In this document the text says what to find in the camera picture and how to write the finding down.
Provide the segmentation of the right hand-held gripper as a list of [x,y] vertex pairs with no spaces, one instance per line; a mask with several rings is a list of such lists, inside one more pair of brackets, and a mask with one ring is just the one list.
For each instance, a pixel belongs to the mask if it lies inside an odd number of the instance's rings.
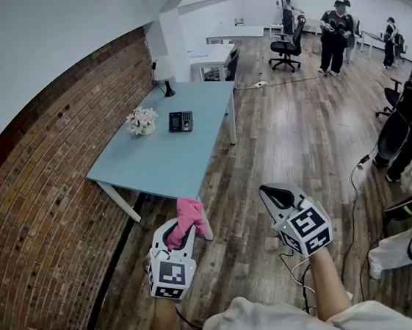
[[308,259],[333,240],[332,223],[317,202],[287,183],[261,185],[259,195],[274,220],[273,229],[284,245]]

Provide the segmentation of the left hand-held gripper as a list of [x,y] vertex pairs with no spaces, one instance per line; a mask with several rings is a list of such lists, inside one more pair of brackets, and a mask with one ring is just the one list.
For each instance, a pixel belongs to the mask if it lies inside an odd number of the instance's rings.
[[187,294],[196,271],[192,256],[196,227],[191,225],[180,246],[168,252],[168,237],[178,225],[178,219],[170,219],[161,225],[153,235],[147,273],[151,296],[170,300],[181,300]]

